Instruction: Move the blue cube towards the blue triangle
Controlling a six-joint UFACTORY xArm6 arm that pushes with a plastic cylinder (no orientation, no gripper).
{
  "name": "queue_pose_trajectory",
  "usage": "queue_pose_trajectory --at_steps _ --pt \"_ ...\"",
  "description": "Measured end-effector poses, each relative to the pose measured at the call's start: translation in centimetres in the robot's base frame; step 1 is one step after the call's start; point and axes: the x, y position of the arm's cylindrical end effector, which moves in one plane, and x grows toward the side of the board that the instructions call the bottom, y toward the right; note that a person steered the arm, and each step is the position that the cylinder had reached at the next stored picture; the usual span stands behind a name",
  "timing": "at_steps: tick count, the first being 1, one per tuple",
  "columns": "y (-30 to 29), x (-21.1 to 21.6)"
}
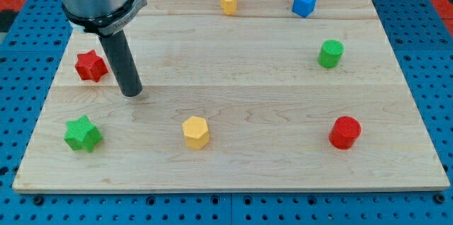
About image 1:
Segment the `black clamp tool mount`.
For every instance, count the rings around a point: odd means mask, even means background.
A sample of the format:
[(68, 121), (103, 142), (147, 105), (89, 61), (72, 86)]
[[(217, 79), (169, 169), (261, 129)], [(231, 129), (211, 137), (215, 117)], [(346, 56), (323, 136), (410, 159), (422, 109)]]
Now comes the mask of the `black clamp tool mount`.
[(132, 21), (147, 0), (62, 0), (71, 25), (83, 33), (114, 35)]

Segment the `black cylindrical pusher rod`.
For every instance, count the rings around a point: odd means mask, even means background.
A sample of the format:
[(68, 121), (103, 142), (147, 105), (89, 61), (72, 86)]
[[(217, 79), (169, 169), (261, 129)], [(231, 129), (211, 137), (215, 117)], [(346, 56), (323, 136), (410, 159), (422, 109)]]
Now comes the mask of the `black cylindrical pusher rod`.
[(124, 31), (100, 36), (99, 40), (121, 93), (127, 97), (138, 96), (142, 83)]

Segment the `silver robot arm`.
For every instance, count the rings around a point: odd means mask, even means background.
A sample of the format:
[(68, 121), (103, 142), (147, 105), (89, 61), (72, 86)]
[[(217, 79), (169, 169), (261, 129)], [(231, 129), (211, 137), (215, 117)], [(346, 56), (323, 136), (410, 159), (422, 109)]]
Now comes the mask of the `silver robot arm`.
[(142, 92), (124, 27), (147, 5), (147, 0), (62, 0), (70, 23), (83, 33), (98, 36), (121, 93), (127, 97)]

